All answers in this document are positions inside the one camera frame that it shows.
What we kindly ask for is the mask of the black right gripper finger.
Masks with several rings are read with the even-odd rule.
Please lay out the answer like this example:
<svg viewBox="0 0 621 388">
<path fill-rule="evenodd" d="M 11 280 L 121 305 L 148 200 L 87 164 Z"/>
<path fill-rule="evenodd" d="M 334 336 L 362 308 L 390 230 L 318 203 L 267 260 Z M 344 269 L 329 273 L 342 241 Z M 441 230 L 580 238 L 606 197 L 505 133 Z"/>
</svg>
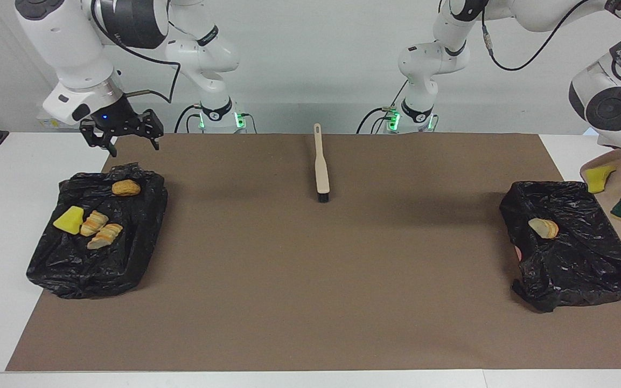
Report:
<svg viewBox="0 0 621 388">
<path fill-rule="evenodd" d="M 96 123 L 80 123 L 80 133 L 89 147 L 102 148 L 109 152 L 111 157 L 117 156 L 113 135 L 106 133 Z"/>
<path fill-rule="evenodd" d="M 158 140 L 164 135 L 164 125 L 152 109 L 142 113 L 142 137 L 148 139 L 155 151 L 160 149 Z"/>
</svg>

